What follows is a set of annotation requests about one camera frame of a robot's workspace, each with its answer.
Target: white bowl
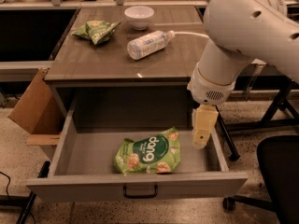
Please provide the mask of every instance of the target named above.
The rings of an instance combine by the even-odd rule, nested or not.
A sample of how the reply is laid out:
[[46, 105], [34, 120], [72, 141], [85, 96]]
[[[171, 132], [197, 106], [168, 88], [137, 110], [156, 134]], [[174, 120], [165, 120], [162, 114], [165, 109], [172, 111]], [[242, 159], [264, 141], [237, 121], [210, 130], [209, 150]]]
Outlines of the white bowl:
[[147, 28], [154, 14], [154, 10], [145, 6], [129, 7], [124, 11], [126, 20], [136, 30], [144, 30]]

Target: brown cardboard box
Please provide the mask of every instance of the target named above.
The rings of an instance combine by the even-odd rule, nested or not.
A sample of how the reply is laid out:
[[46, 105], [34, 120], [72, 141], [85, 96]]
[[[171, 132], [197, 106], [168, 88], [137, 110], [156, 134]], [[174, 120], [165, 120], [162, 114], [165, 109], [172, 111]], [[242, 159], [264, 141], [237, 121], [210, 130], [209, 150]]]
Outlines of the brown cardboard box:
[[64, 116], [43, 80], [46, 74], [47, 70], [38, 70], [9, 115], [11, 120], [31, 134], [28, 145], [55, 145], [62, 129]]

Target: green snack bag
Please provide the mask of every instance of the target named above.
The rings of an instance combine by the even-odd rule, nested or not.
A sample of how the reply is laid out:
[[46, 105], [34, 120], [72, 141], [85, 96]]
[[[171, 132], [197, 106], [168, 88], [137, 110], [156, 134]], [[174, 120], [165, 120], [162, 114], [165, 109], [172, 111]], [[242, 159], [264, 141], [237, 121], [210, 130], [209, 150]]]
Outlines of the green snack bag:
[[171, 173], [179, 163], [180, 144], [175, 128], [137, 142], [125, 139], [114, 158], [114, 166], [123, 174]]
[[109, 23], [107, 21], [87, 21], [88, 35], [94, 45], [108, 41], [117, 31], [120, 22]]
[[87, 32], [87, 24], [86, 23], [81, 25], [76, 31], [74, 31], [72, 33], [72, 35], [80, 37], [80, 38], [84, 38], [84, 39], [87, 39], [87, 40], [91, 39], [88, 35], [88, 32]]

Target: tile floor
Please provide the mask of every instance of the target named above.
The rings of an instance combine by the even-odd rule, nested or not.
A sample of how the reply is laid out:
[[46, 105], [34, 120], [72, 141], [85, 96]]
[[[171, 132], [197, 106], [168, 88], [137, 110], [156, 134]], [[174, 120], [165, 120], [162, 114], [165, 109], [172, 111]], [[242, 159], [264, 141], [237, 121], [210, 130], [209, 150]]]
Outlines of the tile floor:
[[[16, 101], [9, 100], [6, 108], [0, 109], [0, 171], [11, 177], [10, 195], [29, 194], [26, 180], [36, 177], [41, 165], [48, 158], [40, 147], [28, 147], [28, 133], [13, 123], [7, 116]], [[299, 106], [296, 100], [294, 107]], [[270, 102], [230, 101], [219, 106], [225, 122], [259, 120]], [[288, 114], [278, 111], [275, 119]], [[267, 192], [256, 160], [256, 147], [265, 137], [278, 134], [299, 134], [298, 127], [279, 127], [259, 131], [233, 132], [232, 137], [241, 155], [238, 161], [229, 161], [230, 151], [223, 136], [223, 152], [231, 171], [245, 171], [249, 180], [238, 192], [268, 200]], [[7, 179], [0, 175], [0, 195], [6, 194]], [[109, 203], [44, 203], [38, 197], [32, 215], [26, 223], [38, 224], [92, 224], [92, 223], [200, 223], [200, 224], [277, 224], [276, 215], [241, 203], [234, 212], [224, 211], [222, 198], [183, 199], [165, 201], [125, 201]], [[0, 224], [16, 223], [21, 209], [0, 206]]]

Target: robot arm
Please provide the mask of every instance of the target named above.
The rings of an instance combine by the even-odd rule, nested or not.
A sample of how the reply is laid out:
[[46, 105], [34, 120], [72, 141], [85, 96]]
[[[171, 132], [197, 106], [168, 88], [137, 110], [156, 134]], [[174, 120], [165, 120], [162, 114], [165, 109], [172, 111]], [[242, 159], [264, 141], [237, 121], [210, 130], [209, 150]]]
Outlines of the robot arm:
[[215, 105], [226, 101], [240, 72], [254, 59], [274, 65], [299, 82], [299, 25], [286, 14], [284, 0], [212, 0], [208, 4], [204, 27], [209, 40], [188, 86], [194, 101], [203, 107], [196, 111], [195, 147], [205, 145], [216, 122]]

